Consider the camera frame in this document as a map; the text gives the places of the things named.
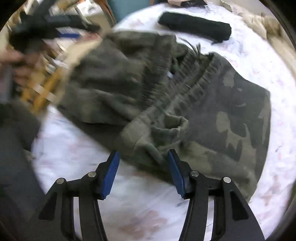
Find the grey blue sleeve forearm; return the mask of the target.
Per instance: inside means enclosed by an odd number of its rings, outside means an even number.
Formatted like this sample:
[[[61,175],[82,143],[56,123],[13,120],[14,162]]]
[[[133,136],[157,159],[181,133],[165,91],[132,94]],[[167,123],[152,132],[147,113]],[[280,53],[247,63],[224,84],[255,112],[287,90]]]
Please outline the grey blue sleeve forearm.
[[[44,198],[26,154],[40,126],[20,100],[1,105],[2,240],[21,240],[23,226]]]

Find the person's left hand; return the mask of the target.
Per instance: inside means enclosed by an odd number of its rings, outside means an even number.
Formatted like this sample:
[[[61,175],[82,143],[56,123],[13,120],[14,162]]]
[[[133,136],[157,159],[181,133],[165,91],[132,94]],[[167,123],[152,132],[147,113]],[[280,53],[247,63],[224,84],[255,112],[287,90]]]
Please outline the person's left hand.
[[[7,67],[12,67],[15,83],[26,86],[34,69],[39,65],[42,54],[41,51],[25,55],[14,49],[4,49],[1,51],[1,75]]]

